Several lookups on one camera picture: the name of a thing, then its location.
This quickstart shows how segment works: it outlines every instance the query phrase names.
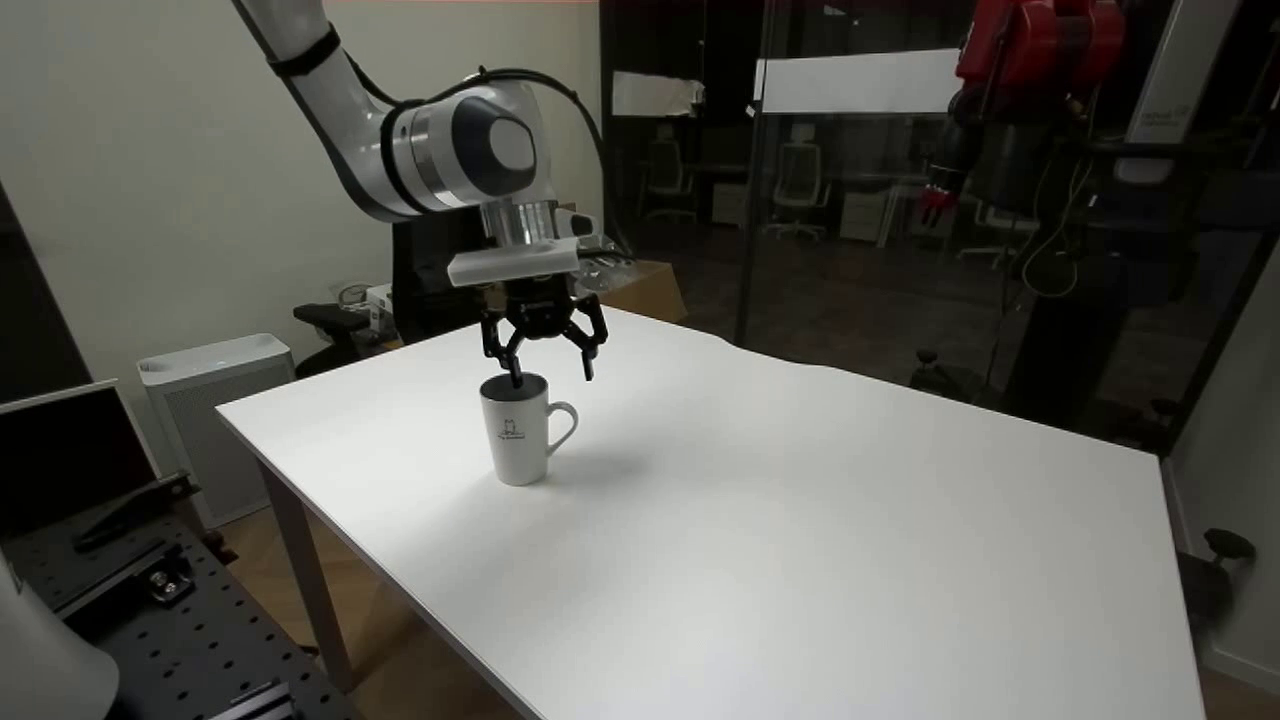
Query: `white box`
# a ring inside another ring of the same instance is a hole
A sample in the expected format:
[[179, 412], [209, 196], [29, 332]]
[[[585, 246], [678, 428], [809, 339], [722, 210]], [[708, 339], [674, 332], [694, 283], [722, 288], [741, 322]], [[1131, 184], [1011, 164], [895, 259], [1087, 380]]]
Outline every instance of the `white box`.
[[168, 448], [198, 485], [198, 526], [219, 529], [268, 503], [251, 454], [211, 412], [290, 380], [290, 353], [275, 338], [236, 338], [136, 365]]
[[765, 118], [949, 118], [960, 48], [865, 58], [760, 58]]

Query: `floor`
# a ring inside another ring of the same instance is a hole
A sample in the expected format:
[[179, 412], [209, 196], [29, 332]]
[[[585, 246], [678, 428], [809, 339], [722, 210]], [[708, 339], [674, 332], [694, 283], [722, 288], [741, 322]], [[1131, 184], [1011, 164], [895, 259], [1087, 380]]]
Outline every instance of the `floor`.
[[[238, 553], [230, 573], [278, 629], [311, 643], [285, 544], [268, 511], [222, 529]], [[370, 576], [333, 534], [314, 526], [320, 564], [356, 671], [356, 709], [369, 720], [512, 720], [494, 695], [416, 613]], [[1250, 693], [1226, 675], [1204, 675], [1207, 720], [1280, 720], [1280, 695]]]

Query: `table leg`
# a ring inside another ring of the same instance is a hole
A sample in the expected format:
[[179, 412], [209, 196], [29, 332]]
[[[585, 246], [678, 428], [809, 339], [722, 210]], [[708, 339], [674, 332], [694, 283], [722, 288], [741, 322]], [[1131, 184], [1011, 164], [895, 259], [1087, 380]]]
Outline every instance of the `table leg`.
[[325, 567], [320, 567], [320, 558], [314, 558], [306, 511], [268, 468], [259, 468], [259, 475], [262, 475], [268, 495], [272, 495], [272, 511], [275, 511], [275, 526], [278, 526], [278, 537], [285, 537], [285, 553], [288, 553], [295, 588], [301, 588], [304, 609], [306, 609], [306, 623], [311, 623], [314, 643], [320, 643], [325, 671], [333, 675], [336, 689], [349, 693], [351, 689], [351, 660], [349, 660], [349, 643], [342, 643], [342, 631], [336, 623], [336, 613], [333, 613], [333, 595], [327, 595], [327, 584], [325, 584]]

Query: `mug handle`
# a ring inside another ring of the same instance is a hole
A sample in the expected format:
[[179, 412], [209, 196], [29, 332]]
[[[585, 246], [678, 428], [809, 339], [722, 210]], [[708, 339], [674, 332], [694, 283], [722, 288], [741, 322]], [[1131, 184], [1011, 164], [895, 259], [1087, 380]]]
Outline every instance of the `mug handle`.
[[569, 437], [574, 432], [574, 408], [572, 408], [572, 403], [549, 403], [549, 422], [550, 422], [554, 412], [564, 412], [572, 426], [569, 426], [569, 432], [549, 448], [549, 457], [550, 457], [561, 446], [569, 446]]

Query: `glass wall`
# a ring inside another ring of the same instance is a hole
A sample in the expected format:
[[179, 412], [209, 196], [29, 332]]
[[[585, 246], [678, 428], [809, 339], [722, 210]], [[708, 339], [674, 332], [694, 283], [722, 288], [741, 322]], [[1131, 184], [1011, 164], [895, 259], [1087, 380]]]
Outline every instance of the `glass wall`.
[[[607, 74], [694, 80], [705, 110], [611, 114], [620, 218], [645, 256], [674, 266], [694, 330], [1164, 448], [1266, 253], [1266, 188], [1226, 188], [1266, 164], [1265, 101], [1238, 78], [1266, 68], [1275, 42], [1236, 30], [1211, 114], [1168, 156], [1176, 173], [1123, 188], [1112, 170], [1137, 153], [1119, 135], [1158, 42], [1158, 11], [1131, 16], [1131, 62], [1105, 92], [1038, 101], [1069, 121], [1035, 104], [1033, 121], [985, 126], [954, 203], [924, 218], [929, 170], [954, 150], [949, 101], [967, 22], [954, 0], [672, 3], [678, 48], [611, 51]], [[950, 84], [914, 92], [898, 51], [945, 48]]]

